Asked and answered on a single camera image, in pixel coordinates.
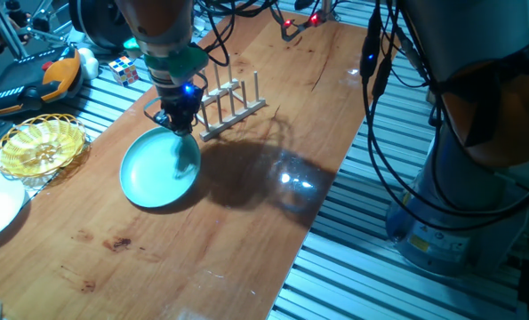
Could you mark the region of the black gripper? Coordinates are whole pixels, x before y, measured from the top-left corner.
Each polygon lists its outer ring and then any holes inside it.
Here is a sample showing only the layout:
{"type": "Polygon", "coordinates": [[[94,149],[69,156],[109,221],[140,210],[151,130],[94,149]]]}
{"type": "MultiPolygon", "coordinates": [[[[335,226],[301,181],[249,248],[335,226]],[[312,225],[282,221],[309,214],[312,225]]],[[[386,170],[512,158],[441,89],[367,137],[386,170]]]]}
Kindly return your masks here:
{"type": "Polygon", "coordinates": [[[154,122],[179,136],[191,134],[193,116],[200,109],[203,90],[186,83],[173,88],[161,88],[159,96],[163,110],[154,114],[154,122]]]}

